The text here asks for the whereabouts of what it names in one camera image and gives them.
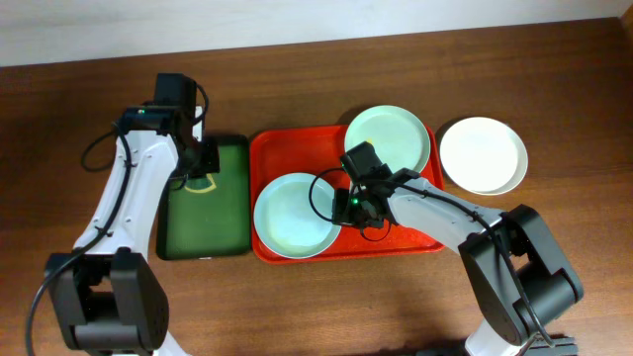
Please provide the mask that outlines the green yellow sponge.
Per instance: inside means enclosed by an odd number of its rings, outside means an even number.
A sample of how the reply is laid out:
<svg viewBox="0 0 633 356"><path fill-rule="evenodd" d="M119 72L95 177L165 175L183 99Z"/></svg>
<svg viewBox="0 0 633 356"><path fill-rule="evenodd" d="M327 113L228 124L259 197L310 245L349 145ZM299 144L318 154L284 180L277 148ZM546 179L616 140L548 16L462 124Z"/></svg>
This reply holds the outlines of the green yellow sponge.
<svg viewBox="0 0 633 356"><path fill-rule="evenodd" d="M188 179L185 183L184 189L193 194L206 194L214 191L217 188L217 184L211 173L206 174L203 177Z"/></svg>

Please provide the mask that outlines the light blue round plate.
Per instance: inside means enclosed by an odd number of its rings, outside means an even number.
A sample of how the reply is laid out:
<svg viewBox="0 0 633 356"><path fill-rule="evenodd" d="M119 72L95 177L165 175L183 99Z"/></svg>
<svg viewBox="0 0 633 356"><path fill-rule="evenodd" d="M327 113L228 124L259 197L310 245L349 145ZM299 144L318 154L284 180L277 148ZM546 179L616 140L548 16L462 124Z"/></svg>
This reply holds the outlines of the light blue round plate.
<svg viewBox="0 0 633 356"><path fill-rule="evenodd" d="M306 259L325 252L341 227L329 221L334 189L308 173L270 182L256 199L253 222L260 241L275 254Z"/></svg>

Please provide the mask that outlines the white round plate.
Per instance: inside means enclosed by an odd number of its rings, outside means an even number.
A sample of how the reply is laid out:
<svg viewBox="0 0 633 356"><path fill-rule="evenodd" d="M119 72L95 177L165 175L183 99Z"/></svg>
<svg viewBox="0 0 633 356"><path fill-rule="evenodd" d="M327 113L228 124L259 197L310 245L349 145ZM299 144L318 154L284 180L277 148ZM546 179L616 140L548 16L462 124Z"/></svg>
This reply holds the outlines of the white round plate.
<svg viewBox="0 0 633 356"><path fill-rule="evenodd" d="M529 158L521 137L507 124L471 117L441 136L439 155L450 180L462 189L494 196L515 189L527 174Z"/></svg>

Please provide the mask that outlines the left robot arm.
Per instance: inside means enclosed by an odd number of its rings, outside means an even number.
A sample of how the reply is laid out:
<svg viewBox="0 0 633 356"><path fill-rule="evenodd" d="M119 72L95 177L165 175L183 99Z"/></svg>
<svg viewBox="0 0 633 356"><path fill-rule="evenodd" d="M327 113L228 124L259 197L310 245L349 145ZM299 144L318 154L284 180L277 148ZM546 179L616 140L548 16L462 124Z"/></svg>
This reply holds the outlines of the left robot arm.
<svg viewBox="0 0 633 356"><path fill-rule="evenodd" d="M220 170L218 145L194 134L206 93L160 73L154 95L114 122L116 154L98 207L68 253L52 254L34 300L51 299L66 346L89 355L182 355L167 296L147 263L163 193Z"/></svg>

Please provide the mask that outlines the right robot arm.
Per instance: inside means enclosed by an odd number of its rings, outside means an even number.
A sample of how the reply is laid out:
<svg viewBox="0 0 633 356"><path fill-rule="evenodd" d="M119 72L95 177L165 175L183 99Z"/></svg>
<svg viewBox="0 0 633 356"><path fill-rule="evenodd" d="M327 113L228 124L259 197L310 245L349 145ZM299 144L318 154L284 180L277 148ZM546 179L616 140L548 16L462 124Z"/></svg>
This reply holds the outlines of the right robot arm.
<svg viewBox="0 0 633 356"><path fill-rule="evenodd" d="M352 185L336 190L333 223L411 228L461 257L483 321L460 345L429 354L578 354L574 338L553 337L545 327L583 298L584 287L534 209L519 205L505 212L469 203L412 170L392 172L367 142L340 162Z"/></svg>

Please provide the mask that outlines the dark green plastic tray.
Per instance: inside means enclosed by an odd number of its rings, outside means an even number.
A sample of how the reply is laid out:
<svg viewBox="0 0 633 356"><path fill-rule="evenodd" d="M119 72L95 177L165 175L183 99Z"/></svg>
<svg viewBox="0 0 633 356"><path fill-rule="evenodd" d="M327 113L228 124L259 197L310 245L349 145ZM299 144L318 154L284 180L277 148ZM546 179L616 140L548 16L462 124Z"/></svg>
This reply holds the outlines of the dark green plastic tray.
<svg viewBox="0 0 633 356"><path fill-rule="evenodd" d="M156 254L163 260L243 254L251 248L248 140L241 134L216 137L220 172L217 188L193 194L185 183L165 187L158 208Z"/></svg>

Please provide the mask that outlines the red plastic tray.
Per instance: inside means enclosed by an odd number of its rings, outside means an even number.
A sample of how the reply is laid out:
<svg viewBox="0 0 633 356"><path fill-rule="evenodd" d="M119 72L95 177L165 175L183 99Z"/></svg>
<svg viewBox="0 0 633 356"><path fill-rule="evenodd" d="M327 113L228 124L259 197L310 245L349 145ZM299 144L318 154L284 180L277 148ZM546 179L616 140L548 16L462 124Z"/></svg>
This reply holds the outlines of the red plastic tray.
<svg viewBox="0 0 633 356"><path fill-rule="evenodd" d="M250 200L274 179L290 173L310 173L338 167L346 125L265 131L249 148ZM431 253L444 246L428 235L401 225L385 225L361 234L345 227L337 240L311 262Z"/></svg>

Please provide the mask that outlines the mint green round plate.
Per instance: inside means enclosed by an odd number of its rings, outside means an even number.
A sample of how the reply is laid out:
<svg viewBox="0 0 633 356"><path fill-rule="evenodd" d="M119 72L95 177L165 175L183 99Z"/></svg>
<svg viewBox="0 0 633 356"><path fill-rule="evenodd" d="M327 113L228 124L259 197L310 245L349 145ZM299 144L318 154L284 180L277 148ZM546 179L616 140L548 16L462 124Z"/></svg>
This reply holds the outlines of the mint green round plate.
<svg viewBox="0 0 633 356"><path fill-rule="evenodd" d="M430 159L430 134L416 115L401 107L375 106L357 115L347 128L344 150L362 142L372 144L393 172L406 168L421 173Z"/></svg>

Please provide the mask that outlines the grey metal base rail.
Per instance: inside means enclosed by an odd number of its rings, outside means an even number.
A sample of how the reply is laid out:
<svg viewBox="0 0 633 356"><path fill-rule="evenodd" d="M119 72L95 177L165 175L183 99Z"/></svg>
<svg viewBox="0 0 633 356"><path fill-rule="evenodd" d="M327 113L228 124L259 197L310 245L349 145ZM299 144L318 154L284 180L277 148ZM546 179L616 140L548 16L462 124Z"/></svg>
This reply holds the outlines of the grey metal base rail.
<svg viewBox="0 0 633 356"><path fill-rule="evenodd" d="M554 338L554 346L550 347L544 340L533 341L519 356L578 356L579 346L574 337Z"/></svg>

